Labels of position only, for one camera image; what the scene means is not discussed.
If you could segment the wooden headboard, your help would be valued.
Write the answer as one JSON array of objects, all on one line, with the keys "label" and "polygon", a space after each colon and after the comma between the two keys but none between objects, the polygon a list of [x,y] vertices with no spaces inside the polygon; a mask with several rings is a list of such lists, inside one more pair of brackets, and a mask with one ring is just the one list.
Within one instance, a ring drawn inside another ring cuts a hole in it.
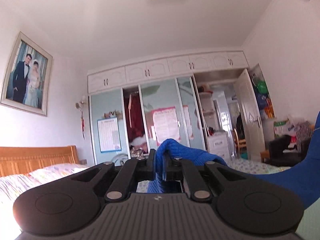
[{"label": "wooden headboard", "polygon": [[1,147],[1,177],[28,174],[55,164],[78,164],[76,146],[65,147]]}]

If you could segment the mint quilted bee bedspread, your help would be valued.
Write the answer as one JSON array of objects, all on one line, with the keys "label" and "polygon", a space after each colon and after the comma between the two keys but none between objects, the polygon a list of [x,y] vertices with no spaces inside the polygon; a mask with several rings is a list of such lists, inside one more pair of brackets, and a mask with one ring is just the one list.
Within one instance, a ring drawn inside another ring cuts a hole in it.
[{"label": "mint quilted bee bedspread", "polygon": [[304,211],[319,199],[319,169],[300,163],[246,174],[223,161],[162,158],[149,179],[144,222],[165,239],[296,239]]}]

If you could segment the blue knit sweater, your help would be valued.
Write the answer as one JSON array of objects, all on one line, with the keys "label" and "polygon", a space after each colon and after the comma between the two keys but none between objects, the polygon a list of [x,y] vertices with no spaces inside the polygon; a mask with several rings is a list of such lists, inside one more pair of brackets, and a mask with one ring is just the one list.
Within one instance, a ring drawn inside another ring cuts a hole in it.
[{"label": "blue knit sweater", "polygon": [[305,209],[319,199],[319,119],[316,120],[315,131],[305,159],[288,169],[245,159],[235,159],[226,162],[217,155],[210,154],[204,150],[183,146],[174,139],[167,139],[157,149],[156,178],[149,182],[147,193],[173,193],[178,189],[177,186],[169,185],[162,178],[163,154],[165,152],[168,152],[171,157],[182,157],[183,159],[190,160],[196,166],[203,166],[208,161],[214,161],[285,187],[292,190],[302,199]]}]

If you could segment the white drawer cabinet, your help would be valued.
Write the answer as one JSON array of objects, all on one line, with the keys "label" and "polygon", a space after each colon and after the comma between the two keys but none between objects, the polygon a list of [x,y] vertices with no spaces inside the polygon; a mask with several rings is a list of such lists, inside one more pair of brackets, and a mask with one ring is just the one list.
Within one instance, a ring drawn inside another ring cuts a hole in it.
[{"label": "white drawer cabinet", "polygon": [[208,137],[208,152],[218,155],[225,161],[231,158],[228,137],[225,131],[215,132],[213,135]]}]

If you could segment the floral pillow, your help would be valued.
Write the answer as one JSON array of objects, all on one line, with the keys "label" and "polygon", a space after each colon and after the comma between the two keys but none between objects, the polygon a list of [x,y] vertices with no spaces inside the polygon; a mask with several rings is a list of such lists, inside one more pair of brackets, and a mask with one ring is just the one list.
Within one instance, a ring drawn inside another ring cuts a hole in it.
[{"label": "floral pillow", "polygon": [[1,205],[12,204],[25,191],[34,187],[81,172],[88,166],[80,164],[56,164],[37,169],[28,174],[1,177]]}]

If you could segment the framed wedding photo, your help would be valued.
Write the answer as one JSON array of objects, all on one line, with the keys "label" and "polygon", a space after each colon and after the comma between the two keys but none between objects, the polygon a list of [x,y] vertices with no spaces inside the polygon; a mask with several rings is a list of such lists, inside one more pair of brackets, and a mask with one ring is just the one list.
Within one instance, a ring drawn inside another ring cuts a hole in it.
[{"label": "framed wedding photo", "polygon": [[1,105],[46,116],[52,62],[52,55],[19,33],[5,72]]}]

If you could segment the sliding door wardrobe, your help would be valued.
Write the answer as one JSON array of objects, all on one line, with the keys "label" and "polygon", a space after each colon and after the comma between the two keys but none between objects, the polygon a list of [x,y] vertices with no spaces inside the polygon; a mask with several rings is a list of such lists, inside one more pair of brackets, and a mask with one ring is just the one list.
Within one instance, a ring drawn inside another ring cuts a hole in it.
[{"label": "sliding door wardrobe", "polygon": [[124,64],[87,77],[94,161],[121,164],[133,143],[144,151],[172,138],[206,149],[208,123],[200,94],[248,67],[242,51],[215,51]]}]

